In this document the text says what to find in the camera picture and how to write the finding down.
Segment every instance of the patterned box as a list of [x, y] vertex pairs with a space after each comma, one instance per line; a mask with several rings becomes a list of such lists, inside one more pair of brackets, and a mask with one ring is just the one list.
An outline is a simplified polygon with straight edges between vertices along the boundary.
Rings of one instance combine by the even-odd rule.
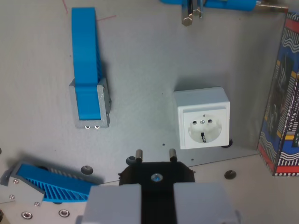
[[288, 13], [258, 151], [275, 176], [299, 176], [299, 14]]

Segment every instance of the blue 3d printed part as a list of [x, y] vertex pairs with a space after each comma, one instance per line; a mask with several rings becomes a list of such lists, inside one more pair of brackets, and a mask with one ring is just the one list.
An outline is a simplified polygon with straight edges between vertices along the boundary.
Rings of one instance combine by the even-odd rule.
[[[160, 0], [166, 4], [182, 5], [183, 0]], [[256, 0], [206, 0], [204, 7], [223, 8], [240, 11], [252, 11], [256, 6]]]
[[110, 98], [102, 77], [95, 9], [73, 8], [71, 13], [75, 78], [70, 94], [76, 127], [108, 127]]
[[96, 185], [28, 164], [22, 164], [17, 175], [42, 189], [45, 192], [43, 201], [46, 202], [86, 202], [90, 187]]
[[94, 8], [73, 8], [71, 31], [80, 120], [100, 120], [97, 84], [102, 78]]

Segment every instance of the gray bracket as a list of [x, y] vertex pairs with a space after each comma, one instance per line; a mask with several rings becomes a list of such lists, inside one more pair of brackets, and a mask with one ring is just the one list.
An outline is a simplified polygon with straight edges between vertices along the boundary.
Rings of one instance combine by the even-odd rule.
[[109, 97], [108, 86], [105, 78], [102, 78], [97, 85], [101, 120], [80, 120], [78, 114], [76, 92], [75, 92], [75, 79], [73, 79], [73, 81], [69, 85], [69, 90], [71, 96], [72, 113], [73, 113], [76, 128], [98, 129], [98, 128], [109, 127], [110, 124], [109, 114], [111, 108], [111, 100]]
[[12, 201], [31, 205], [35, 203], [38, 203], [38, 205], [42, 204], [45, 192], [23, 177], [17, 175], [22, 164], [25, 163], [20, 162], [13, 169], [11, 175], [4, 177], [6, 178], [5, 181], [1, 181], [4, 185], [0, 184], [0, 204]]

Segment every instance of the white socket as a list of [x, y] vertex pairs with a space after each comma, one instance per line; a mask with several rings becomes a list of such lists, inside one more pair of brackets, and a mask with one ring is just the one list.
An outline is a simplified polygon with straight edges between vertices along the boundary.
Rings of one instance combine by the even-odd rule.
[[230, 102], [221, 87], [174, 92], [181, 149], [229, 144]]

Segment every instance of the metal plate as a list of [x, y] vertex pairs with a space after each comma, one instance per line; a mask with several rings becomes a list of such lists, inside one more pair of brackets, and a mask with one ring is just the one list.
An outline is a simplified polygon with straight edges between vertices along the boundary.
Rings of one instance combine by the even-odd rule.
[[[255, 154], [284, 23], [282, 14], [206, 9], [190, 27], [180, 6], [152, 0], [5, 0], [0, 7], [0, 171], [22, 158], [109, 182], [126, 158], [188, 166]], [[110, 127], [76, 129], [71, 8], [96, 7]], [[179, 150], [174, 90], [222, 86], [231, 102], [230, 148]]]

